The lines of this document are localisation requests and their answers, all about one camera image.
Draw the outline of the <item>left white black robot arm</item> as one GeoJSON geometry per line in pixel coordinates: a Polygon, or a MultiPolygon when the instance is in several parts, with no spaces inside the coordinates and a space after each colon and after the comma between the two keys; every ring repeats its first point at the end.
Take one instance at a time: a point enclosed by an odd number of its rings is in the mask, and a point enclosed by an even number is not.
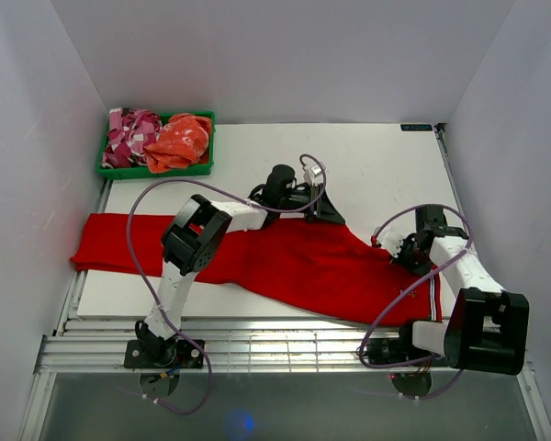
{"type": "Polygon", "coordinates": [[[285,164],[273,167],[266,181],[248,198],[217,202],[201,195],[190,197],[165,229],[161,239],[163,261],[158,288],[145,275],[132,245],[133,219],[127,222],[129,255],[150,290],[153,307],[147,317],[135,323],[141,353],[156,367],[172,365],[177,358],[175,336],[194,279],[208,267],[229,232],[261,230],[283,214],[300,213],[305,221],[344,225],[345,219],[326,193],[325,167],[303,166],[304,181],[285,164]]]}

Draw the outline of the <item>red trousers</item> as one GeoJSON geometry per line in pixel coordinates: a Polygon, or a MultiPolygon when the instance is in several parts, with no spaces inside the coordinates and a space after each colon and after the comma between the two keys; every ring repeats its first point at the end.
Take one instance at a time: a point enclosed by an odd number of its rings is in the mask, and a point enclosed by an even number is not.
{"type": "MultiPolygon", "coordinates": [[[[79,248],[71,257],[76,270],[137,271],[132,245],[149,277],[162,273],[163,232],[169,215],[105,213],[89,216],[79,248]]],[[[233,283],[292,307],[350,322],[371,323],[404,289],[417,281],[390,254],[362,242],[345,225],[277,220],[262,230],[229,232],[197,281],[233,283]]]]}

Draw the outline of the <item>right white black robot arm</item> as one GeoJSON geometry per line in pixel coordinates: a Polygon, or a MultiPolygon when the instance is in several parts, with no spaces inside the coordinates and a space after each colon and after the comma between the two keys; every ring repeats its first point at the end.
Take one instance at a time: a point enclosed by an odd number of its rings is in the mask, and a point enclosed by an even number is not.
{"type": "Polygon", "coordinates": [[[411,319],[400,326],[398,357],[417,365],[433,353],[451,368],[515,376],[524,364],[528,300],[489,274],[470,235],[449,225],[444,211],[433,204],[415,208],[415,232],[390,246],[394,263],[419,277],[436,270],[456,294],[448,322],[411,319]]]}

